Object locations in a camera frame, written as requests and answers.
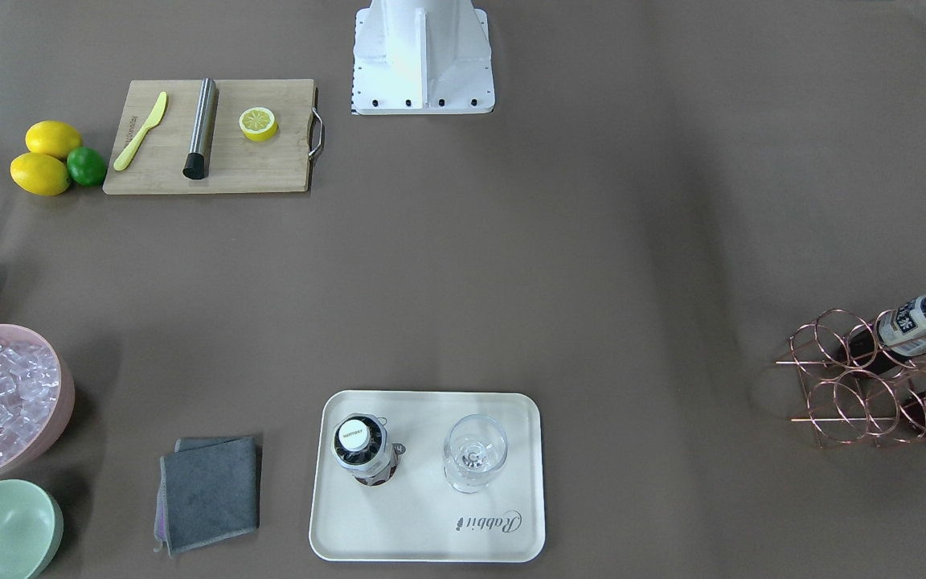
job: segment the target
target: empty bowl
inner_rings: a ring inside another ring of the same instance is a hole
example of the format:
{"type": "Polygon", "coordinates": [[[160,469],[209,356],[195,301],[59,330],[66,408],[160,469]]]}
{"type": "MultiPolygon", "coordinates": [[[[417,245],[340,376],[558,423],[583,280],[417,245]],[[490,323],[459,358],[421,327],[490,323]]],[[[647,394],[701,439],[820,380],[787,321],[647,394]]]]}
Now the empty bowl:
{"type": "Polygon", "coordinates": [[[31,579],[63,536],[59,504],[37,484],[0,480],[0,579],[31,579]]]}
{"type": "Polygon", "coordinates": [[[48,450],[73,406],[73,377],[52,345],[0,323],[0,475],[48,450]]]}

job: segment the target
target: folded towel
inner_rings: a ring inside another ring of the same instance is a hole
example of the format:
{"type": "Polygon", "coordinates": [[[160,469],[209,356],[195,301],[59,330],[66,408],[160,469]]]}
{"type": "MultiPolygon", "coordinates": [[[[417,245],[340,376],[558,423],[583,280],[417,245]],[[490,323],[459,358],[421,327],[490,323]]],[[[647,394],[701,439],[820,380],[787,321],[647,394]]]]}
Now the folded towel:
{"type": "Polygon", "coordinates": [[[159,470],[155,536],[171,556],[260,526],[253,437],[177,440],[159,470]]]}

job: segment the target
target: pink bowl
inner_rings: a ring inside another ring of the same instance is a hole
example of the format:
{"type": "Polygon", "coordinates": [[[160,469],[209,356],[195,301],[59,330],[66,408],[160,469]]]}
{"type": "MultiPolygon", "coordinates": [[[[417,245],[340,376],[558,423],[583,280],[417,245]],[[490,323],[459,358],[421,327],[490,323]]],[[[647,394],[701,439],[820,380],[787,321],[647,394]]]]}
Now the pink bowl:
{"type": "Polygon", "coordinates": [[[16,468],[16,466],[33,461],[42,452],[48,450],[48,447],[55,443],[56,439],[59,439],[63,429],[66,429],[67,422],[70,421],[70,414],[73,414],[74,379],[66,363],[59,357],[59,352],[56,352],[55,348],[52,348],[52,345],[45,338],[42,338],[33,330],[28,330],[23,326],[14,326],[11,323],[0,323],[0,339],[8,342],[30,342],[47,346],[49,351],[52,352],[56,363],[59,364],[59,398],[56,399],[55,406],[52,407],[51,413],[45,419],[41,431],[37,433],[34,440],[26,447],[23,447],[23,450],[12,455],[11,458],[5,459],[0,464],[1,475],[16,468]]]}

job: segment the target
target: metal ring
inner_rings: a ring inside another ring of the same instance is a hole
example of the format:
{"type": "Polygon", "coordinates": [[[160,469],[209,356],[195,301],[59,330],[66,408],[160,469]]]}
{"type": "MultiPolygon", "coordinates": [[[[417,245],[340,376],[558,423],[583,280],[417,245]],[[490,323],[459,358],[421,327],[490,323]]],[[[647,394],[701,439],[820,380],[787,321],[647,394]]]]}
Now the metal ring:
{"type": "Polygon", "coordinates": [[[317,146],[309,150],[308,158],[310,162],[320,157],[320,153],[324,150],[324,120],[320,118],[320,113],[317,113],[317,107],[313,107],[313,120],[320,124],[320,139],[317,140],[317,146]]]}

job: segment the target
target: cutting board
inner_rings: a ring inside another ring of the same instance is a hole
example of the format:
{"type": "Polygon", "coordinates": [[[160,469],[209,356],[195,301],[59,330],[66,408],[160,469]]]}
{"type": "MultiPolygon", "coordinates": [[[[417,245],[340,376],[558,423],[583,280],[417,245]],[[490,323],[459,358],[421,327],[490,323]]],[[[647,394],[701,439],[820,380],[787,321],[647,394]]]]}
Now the cutting board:
{"type": "Polygon", "coordinates": [[[209,175],[181,173],[191,143],[202,80],[133,80],[109,157],[103,191],[110,195],[288,193],[309,190],[313,80],[217,80],[216,122],[209,175]],[[132,136],[166,91],[166,113],[124,171],[113,169],[132,136]],[[277,135],[250,142],[238,125],[246,109],[264,106],[278,121],[277,135]]]}

